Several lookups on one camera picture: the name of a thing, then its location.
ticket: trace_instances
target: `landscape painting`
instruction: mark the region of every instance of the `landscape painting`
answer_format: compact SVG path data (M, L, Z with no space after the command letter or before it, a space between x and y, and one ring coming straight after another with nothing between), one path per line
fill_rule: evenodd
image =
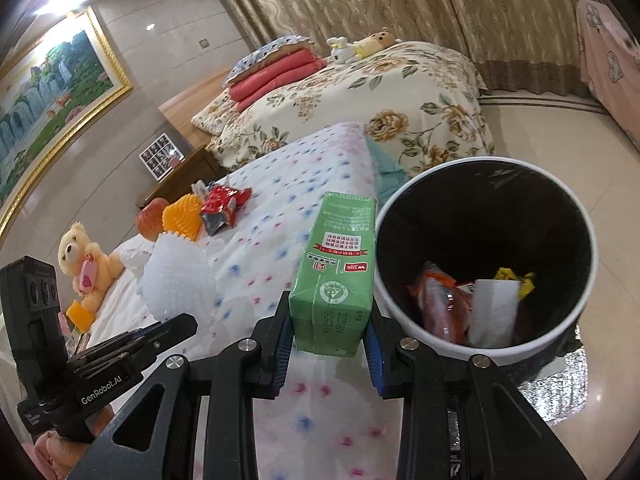
M90 8L0 68L0 237L47 165L130 88Z

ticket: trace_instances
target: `floral pillow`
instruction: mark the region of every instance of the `floral pillow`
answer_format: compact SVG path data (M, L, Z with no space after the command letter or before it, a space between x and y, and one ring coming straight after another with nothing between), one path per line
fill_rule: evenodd
M291 54L297 50L301 50L312 44L313 42L305 36L283 36L277 40L271 41L258 50L255 50L248 56L243 57L231 72L226 76L224 86L231 86L246 79L251 74L258 72L267 65Z

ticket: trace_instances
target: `folded red blanket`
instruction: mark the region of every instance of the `folded red blanket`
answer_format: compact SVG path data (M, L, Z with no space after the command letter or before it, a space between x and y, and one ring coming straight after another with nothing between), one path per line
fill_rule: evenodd
M232 85L229 89L229 95L235 102L239 103L280 74L307 63L312 63L315 60L316 56L308 48L297 50Z
M318 72L318 70L322 70L325 66L326 61L324 59L318 59L313 63L307 63L306 65L299 66L298 68L294 68L293 70L289 70L284 74L280 74L279 76L269 81L262 88L252 93L249 97L239 102L236 105L236 111L244 112L258 99L267 95L269 92L275 90L276 88L280 88L281 86L288 85L289 83L295 83L296 81L303 80L305 77L309 77L310 75L315 74L316 72Z

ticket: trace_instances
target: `metal bolt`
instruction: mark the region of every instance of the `metal bolt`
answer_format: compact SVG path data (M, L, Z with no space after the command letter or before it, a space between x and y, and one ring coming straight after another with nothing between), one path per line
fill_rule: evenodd
M405 337L400 340L400 346L405 350L416 350L418 346L420 346L420 343L413 337Z
M243 352L251 352L252 350L255 350L255 347L257 346L258 343L250 338L241 339L240 341L238 341L238 348Z
M491 359L486 355L476 354L471 358L471 362L478 368L488 368L491 366Z
M184 364L184 358L181 355L171 355L164 362L167 368L171 370L175 370L176 368L180 368Z

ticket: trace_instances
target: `carton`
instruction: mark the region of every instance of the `carton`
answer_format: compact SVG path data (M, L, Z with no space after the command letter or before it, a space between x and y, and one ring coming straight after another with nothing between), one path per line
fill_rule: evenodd
M376 200L324 194L289 295L299 350L354 356L373 298Z

